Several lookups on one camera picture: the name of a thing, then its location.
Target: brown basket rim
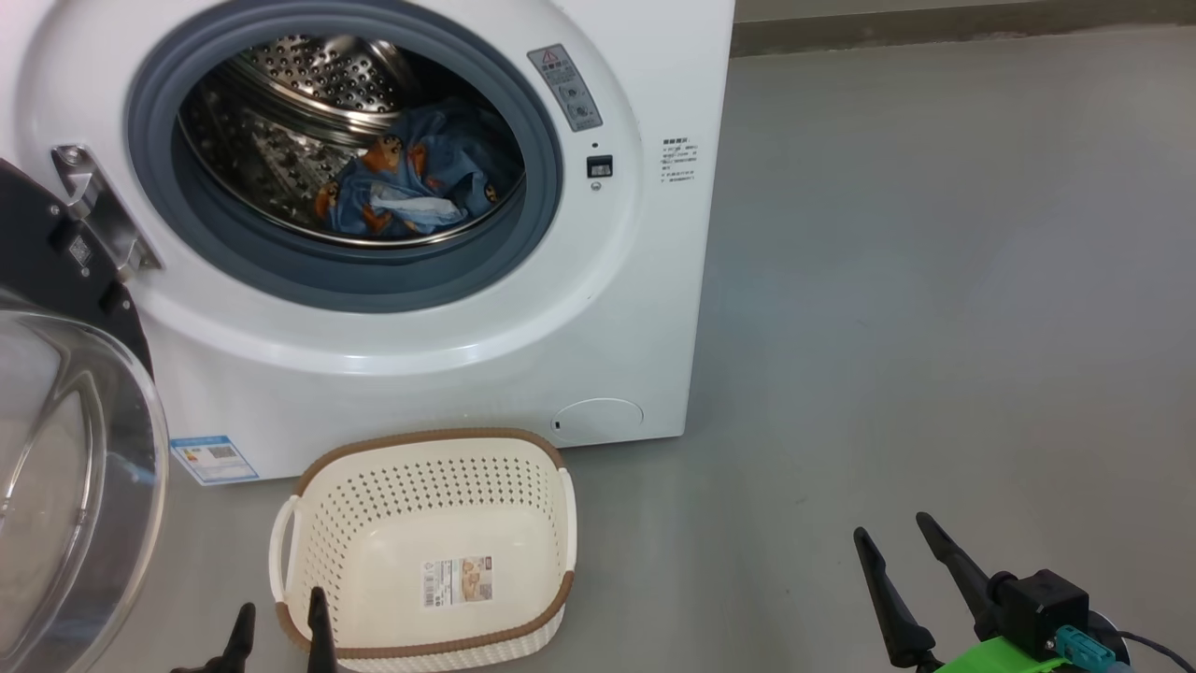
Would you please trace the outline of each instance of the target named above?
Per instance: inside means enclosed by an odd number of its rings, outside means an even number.
[[[425,442],[439,442],[444,440],[487,440],[487,439],[500,439],[500,440],[523,440],[527,443],[539,447],[548,458],[551,459],[553,465],[557,470],[565,467],[565,460],[561,458],[561,453],[556,451],[556,447],[550,445],[548,440],[544,440],[535,433],[529,433],[526,430],[519,430],[515,428],[471,428],[471,429],[459,429],[459,430],[428,430],[425,433],[408,433],[403,435],[390,435],[386,438],[378,438],[377,440],[366,440],[364,442],[354,442],[352,445],[346,445],[338,449],[334,449],[319,459],[316,460],[309,467],[303,476],[299,478],[299,483],[295,485],[295,495],[303,496],[304,491],[315,479],[316,473],[324,470],[332,463],[353,454],[359,454],[364,452],[372,452],[374,449],[383,449],[386,447],[398,447],[403,445],[420,445]],[[569,589],[573,588],[573,571],[567,570],[565,576],[561,579],[561,587],[556,591],[556,596],[553,598],[553,602],[539,613],[535,619],[519,626],[511,629],[505,629],[502,631],[495,631],[493,634],[483,634],[481,636],[471,636],[469,638],[458,638],[456,641],[444,641],[439,643],[427,643],[421,646],[402,646],[392,648],[336,648],[337,659],[403,659],[411,656],[428,656],[437,654],[447,654],[451,651],[462,651],[466,649],[475,649],[482,647],[495,646],[506,641],[513,641],[521,638],[524,636],[535,634],[536,631],[544,628],[557,612],[565,607],[565,599],[569,596]],[[274,611],[279,617],[279,625],[282,628],[282,632],[291,638],[291,641],[304,651],[311,650],[311,641],[304,637],[299,628],[295,626],[294,620],[291,618],[291,610],[287,607],[286,602],[274,604]]]

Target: clothes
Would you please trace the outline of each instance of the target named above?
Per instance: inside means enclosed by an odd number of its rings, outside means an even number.
[[[459,98],[407,110],[316,197],[336,232],[425,235],[486,214],[521,173],[506,124]]]

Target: laundry basket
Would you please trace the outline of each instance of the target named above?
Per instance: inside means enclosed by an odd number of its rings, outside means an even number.
[[[346,668],[498,663],[541,649],[561,624],[576,559],[573,482],[551,445],[520,430],[350,445],[299,479],[269,553],[279,622],[305,650],[311,589],[323,587]]]

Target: black cable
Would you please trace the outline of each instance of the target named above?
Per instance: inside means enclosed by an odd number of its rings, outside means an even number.
[[[1160,646],[1159,643],[1152,641],[1151,638],[1143,638],[1142,636],[1130,634],[1129,631],[1110,631],[1107,629],[1097,629],[1097,630],[1100,631],[1102,634],[1115,634],[1119,638],[1124,638],[1127,641],[1134,641],[1135,643],[1141,643],[1164,656],[1170,656],[1171,661],[1176,662],[1176,666],[1179,666],[1180,668],[1184,669],[1184,673],[1196,673],[1196,668],[1194,668],[1191,663],[1188,663],[1184,660],[1184,657],[1176,654],[1174,650],[1172,650],[1171,648],[1166,646]]]

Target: floor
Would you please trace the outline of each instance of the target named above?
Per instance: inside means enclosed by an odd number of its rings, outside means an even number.
[[[1192,30],[733,61],[689,430],[567,453],[568,613],[495,671],[884,671],[861,525],[956,656],[919,510],[1196,656],[1192,63]],[[304,669],[266,579],[291,488],[176,472],[96,671],[202,665],[243,601],[249,671]]]

